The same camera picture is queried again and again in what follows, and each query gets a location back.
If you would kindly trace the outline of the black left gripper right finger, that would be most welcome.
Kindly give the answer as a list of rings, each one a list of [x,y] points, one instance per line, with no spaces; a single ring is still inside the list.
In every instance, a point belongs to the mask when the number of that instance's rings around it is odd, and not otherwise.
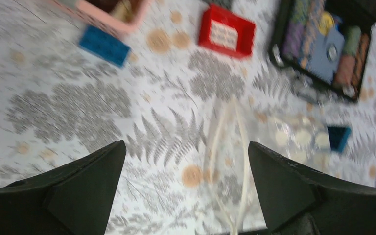
[[[288,159],[258,142],[248,155],[270,235],[376,235],[376,188]]]

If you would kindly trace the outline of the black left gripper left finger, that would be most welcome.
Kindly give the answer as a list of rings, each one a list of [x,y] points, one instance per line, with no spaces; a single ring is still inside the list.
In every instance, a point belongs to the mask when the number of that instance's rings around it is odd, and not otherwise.
[[[126,156],[124,141],[0,188],[0,235],[102,235]]]

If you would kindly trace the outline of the clear zip top bag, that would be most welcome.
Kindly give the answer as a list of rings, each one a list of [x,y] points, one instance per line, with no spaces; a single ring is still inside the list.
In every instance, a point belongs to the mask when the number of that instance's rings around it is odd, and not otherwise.
[[[252,141],[323,173],[329,171],[327,126],[313,117],[253,111],[233,98],[217,101],[211,119],[204,174],[214,214],[228,234],[244,231],[249,217],[265,226],[248,154]]]

